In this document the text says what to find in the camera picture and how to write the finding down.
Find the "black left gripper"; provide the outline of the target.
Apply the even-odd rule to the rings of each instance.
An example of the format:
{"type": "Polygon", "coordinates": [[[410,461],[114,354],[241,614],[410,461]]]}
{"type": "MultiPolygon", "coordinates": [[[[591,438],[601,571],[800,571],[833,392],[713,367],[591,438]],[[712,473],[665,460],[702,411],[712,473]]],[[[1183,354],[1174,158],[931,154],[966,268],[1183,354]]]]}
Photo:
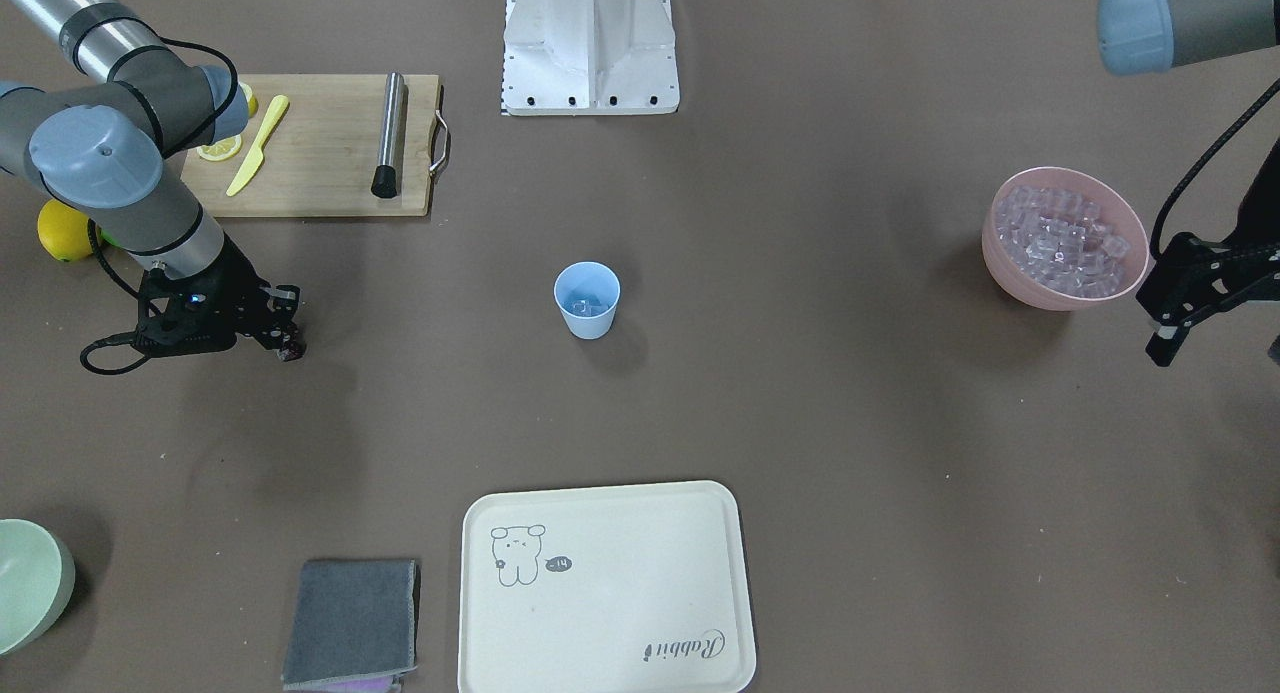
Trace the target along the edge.
{"type": "Polygon", "coordinates": [[[1279,146],[1274,145],[1236,210],[1224,241],[1175,234],[1155,257],[1137,300],[1155,332],[1146,355],[1169,368],[1190,330],[1253,301],[1277,300],[1279,146]]]}

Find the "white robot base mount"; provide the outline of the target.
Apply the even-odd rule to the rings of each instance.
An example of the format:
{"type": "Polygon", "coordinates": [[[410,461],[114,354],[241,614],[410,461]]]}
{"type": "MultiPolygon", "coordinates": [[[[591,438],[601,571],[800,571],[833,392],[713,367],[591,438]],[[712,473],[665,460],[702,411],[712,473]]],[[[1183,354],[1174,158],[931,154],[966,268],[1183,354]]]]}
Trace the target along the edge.
{"type": "Polygon", "coordinates": [[[504,0],[500,110],[639,117],[678,110],[672,0],[504,0]]]}

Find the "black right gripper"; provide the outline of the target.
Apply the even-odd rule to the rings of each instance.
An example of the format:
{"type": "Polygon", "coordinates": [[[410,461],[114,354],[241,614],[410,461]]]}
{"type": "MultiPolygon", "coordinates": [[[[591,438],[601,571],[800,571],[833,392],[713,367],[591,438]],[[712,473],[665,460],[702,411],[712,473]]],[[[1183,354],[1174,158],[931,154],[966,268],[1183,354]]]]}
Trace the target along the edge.
{"type": "Polygon", "coordinates": [[[209,268],[192,277],[173,281],[160,270],[145,273],[140,297],[132,348],[143,356],[221,352],[242,337],[275,355],[287,341],[305,342],[293,323],[300,288],[270,286],[230,240],[209,268]]]}

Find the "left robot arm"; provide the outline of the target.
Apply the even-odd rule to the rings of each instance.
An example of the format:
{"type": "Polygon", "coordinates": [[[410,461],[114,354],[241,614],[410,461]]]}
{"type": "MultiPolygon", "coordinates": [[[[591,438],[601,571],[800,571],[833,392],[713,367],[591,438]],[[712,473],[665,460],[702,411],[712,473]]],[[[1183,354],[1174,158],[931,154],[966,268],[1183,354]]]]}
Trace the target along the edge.
{"type": "MultiPolygon", "coordinates": [[[[1277,46],[1279,0],[1100,0],[1100,58],[1114,76],[1164,73],[1175,67],[1277,46]]],[[[1194,327],[1251,302],[1279,297],[1279,151],[1271,149],[1220,241],[1190,232],[1164,240],[1174,205],[1210,160],[1266,104],[1271,83],[1192,164],[1158,210],[1149,233],[1153,268],[1137,292],[1155,333],[1146,346],[1166,368],[1194,327]]]]}

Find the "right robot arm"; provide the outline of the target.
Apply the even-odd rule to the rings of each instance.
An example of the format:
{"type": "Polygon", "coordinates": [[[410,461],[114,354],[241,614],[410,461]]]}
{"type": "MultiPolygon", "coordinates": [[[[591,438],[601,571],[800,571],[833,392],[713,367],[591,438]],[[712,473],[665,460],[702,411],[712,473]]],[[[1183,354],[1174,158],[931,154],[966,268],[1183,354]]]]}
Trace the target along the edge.
{"type": "Polygon", "coordinates": [[[182,60],[118,0],[9,0],[92,83],[47,92],[3,82],[3,170],[86,215],[143,275],[127,292],[137,323],[81,352],[125,346],[140,363],[221,352],[256,339],[284,361],[306,350],[300,289],[261,278],[180,177],[177,154],[238,135],[250,114],[234,65],[182,60]]]}

